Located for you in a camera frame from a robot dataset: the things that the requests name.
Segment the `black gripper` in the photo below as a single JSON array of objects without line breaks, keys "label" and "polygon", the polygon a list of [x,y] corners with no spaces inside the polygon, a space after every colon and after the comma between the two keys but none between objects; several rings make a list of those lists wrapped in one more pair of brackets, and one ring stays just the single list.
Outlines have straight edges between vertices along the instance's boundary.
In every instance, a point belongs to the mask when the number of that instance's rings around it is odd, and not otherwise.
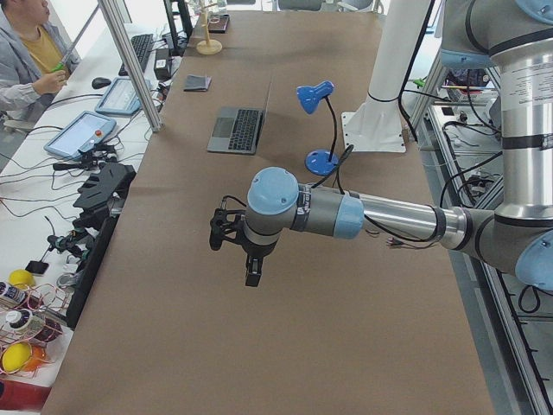
[{"label": "black gripper", "polygon": [[277,243],[273,242],[268,245],[259,245],[249,241],[248,239],[242,245],[246,252],[245,263],[245,285],[248,287],[258,287],[262,277],[262,266],[264,258],[270,255]]}]

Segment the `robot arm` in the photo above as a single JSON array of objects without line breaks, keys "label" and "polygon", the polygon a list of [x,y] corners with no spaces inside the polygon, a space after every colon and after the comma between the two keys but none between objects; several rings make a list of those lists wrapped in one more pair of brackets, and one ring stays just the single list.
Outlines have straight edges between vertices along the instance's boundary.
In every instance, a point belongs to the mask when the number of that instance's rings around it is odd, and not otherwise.
[{"label": "robot arm", "polygon": [[280,232],[351,239],[362,229],[437,242],[543,291],[552,288],[552,4],[449,1],[442,56],[500,72],[503,201],[441,208],[302,185],[285,169],[253,178],[239,235],[257,286]]}]

